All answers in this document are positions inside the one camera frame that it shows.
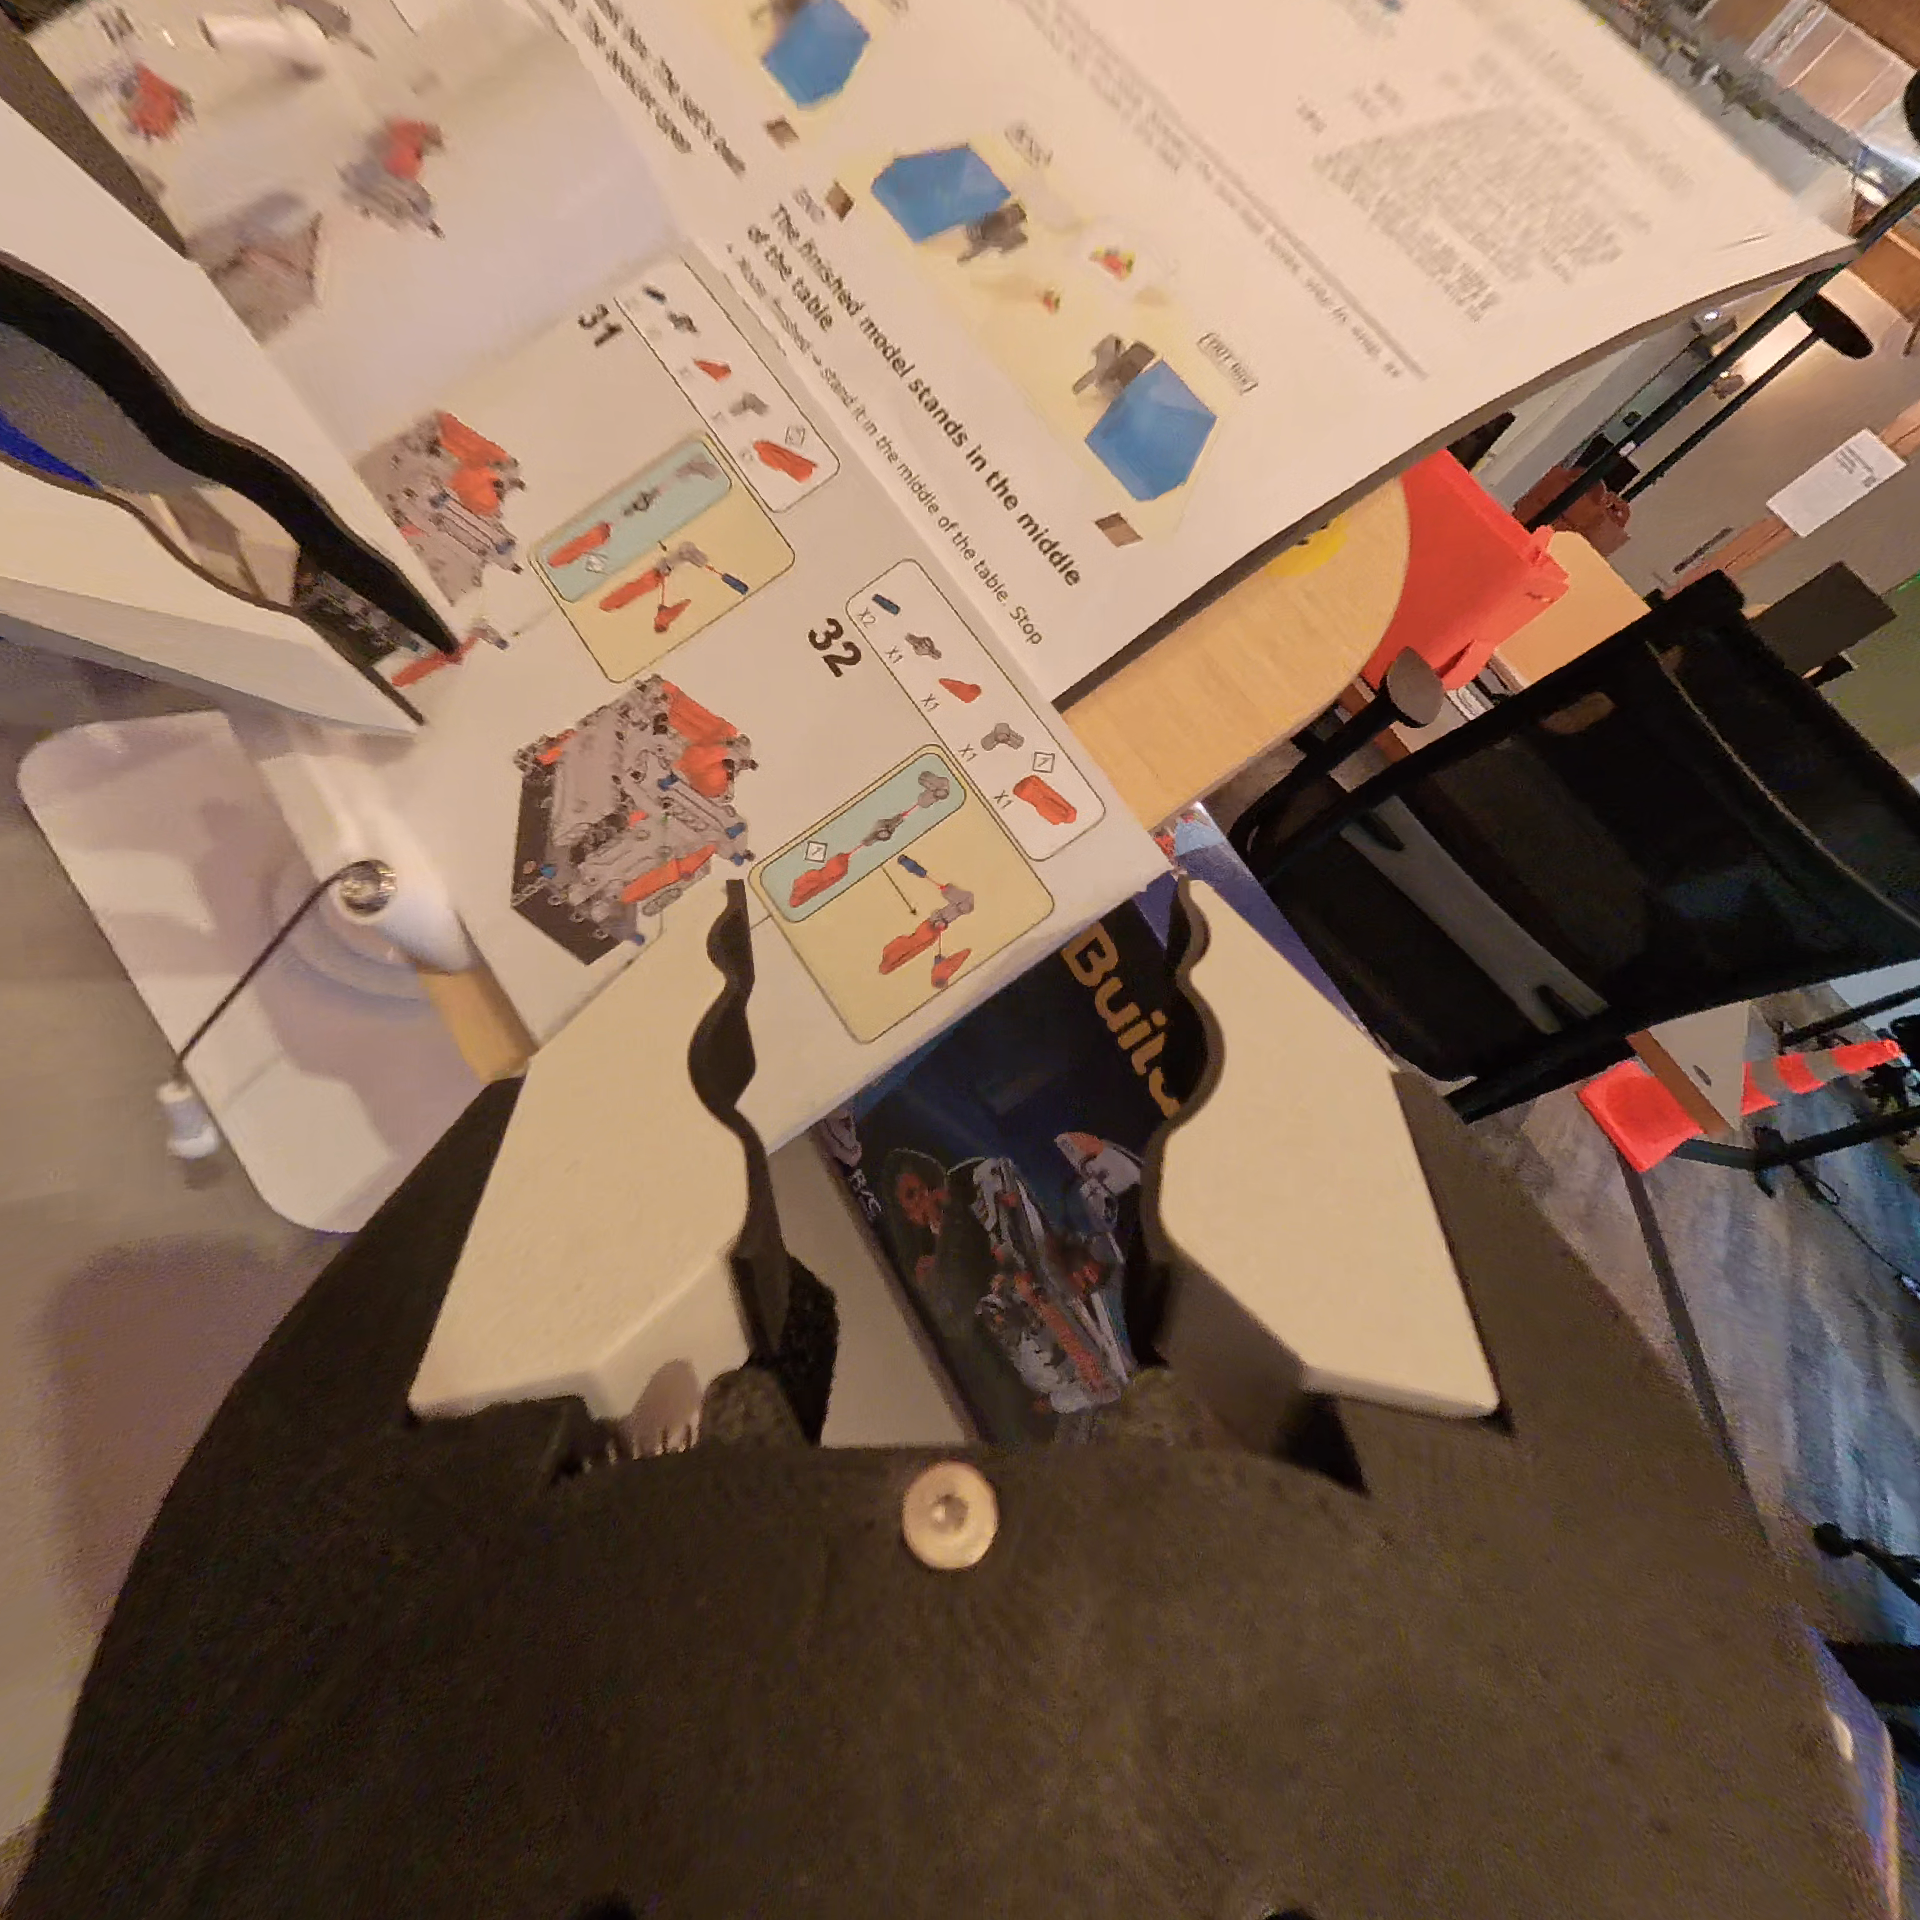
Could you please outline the black office chair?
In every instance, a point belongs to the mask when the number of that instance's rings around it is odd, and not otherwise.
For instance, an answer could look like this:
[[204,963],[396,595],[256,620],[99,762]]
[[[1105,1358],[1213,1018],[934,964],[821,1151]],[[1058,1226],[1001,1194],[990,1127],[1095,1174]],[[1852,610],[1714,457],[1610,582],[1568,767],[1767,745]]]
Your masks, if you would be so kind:
[[1479,1121],[1719,1004],[1919,960],[1919,796],[1722,572],[1349,786],[1229,829],[1356,1018]]

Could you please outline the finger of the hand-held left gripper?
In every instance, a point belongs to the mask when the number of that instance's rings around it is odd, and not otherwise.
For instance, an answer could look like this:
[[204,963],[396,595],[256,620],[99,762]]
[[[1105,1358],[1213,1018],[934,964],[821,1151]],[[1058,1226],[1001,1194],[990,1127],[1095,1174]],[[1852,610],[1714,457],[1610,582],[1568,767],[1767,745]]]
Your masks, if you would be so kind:
[[229,488],[295,537],[301,620],[348,660],[455,660],[449,612],[208,276],[6,107],[6,458],[123,497]]
[[361,731],[409,701],[301,620],[305,548],[229,488],[86,488],[4,460],[6,636]]

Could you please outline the white paper sign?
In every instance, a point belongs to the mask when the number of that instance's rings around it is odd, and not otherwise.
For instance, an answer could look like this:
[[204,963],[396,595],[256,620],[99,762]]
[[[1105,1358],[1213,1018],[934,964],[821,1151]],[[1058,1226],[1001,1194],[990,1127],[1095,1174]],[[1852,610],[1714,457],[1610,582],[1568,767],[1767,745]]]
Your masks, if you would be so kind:
[[1857,432],[1767,498],[1767,514],[1795,538],[1807,538],[1829,521],[1896,482],[1909,468],[1879,432]]

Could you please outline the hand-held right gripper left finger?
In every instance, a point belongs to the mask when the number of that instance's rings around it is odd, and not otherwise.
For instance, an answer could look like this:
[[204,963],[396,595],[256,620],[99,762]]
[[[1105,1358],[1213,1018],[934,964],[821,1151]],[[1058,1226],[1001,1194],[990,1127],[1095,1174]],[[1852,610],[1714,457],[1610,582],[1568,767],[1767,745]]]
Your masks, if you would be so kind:
[[751,892],[672,930],[520,1077],[440,1321],[420,1418],[579,1400],[645,1448],[689,1444],[716,1378],[763,1373],[818,1444],[841,1319],[793,1260],[756,1077]]

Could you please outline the paper instruction booklet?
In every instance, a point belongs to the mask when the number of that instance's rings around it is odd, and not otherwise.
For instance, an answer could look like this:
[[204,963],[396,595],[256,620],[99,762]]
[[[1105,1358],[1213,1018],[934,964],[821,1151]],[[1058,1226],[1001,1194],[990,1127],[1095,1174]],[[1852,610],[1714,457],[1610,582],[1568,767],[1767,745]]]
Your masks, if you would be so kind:
[[380,858],[536,1042],[753,912],[756,1121],[822,1118],[1164,873],[684,231],[556,4],[70,4],[25,33],[154,276],[6,249],[396,592],[154,429],[14,432],[140,517],[168,663],[320,865]]

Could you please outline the white metal board stand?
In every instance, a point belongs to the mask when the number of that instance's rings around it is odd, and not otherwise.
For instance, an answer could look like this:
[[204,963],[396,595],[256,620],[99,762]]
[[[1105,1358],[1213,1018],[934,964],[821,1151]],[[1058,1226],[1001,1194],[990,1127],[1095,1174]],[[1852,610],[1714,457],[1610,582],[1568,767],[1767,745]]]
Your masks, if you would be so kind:
[[[96,721],[20,796],[173,1047],[328,870],[218,712]],[[416,960],[322,905],[190,1059],[223,1143],[295,1226],[360,1231],[481,1091]]]

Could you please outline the blue toy kit box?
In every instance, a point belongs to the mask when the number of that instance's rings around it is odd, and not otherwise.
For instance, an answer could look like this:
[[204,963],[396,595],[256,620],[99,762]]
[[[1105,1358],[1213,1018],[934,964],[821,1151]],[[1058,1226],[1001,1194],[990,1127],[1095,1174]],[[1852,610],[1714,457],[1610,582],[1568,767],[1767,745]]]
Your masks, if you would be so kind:
[[1171,875],[815,1131],[973,1429],[1090,1442],[1139,1370],[1143,1158],[1179,1113]]

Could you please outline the printed task instruction sheet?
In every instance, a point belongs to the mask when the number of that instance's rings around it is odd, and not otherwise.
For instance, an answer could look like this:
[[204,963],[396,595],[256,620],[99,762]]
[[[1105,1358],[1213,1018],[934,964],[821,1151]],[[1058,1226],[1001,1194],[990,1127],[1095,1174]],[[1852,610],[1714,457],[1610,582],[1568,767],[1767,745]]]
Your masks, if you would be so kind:
[[1847,242],[1584,4],[540,9],[1056,700]]

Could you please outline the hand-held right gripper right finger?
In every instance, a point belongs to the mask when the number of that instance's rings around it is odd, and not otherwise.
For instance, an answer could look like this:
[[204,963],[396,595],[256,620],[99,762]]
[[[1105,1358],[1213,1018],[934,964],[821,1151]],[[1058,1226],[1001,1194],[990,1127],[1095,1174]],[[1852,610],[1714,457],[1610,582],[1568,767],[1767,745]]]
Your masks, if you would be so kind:
[[1193,1091],[1143,1171],[1154,1345],[1246,1448],[1311,1400],[1479,1420],[1499,1384],[1389,1054],[1203,880],[1169,917]]

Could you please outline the orange plastic case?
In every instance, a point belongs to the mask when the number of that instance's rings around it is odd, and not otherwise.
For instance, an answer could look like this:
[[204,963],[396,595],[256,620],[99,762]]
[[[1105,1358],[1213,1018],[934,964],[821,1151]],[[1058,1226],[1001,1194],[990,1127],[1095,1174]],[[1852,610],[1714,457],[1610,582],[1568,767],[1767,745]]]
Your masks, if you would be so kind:
[[1528,532],[1453,450],[1406,468],[1401,492],[1409,554],[1389,656],[1420,655],[1455,691],[1573,582],[1549,538]]

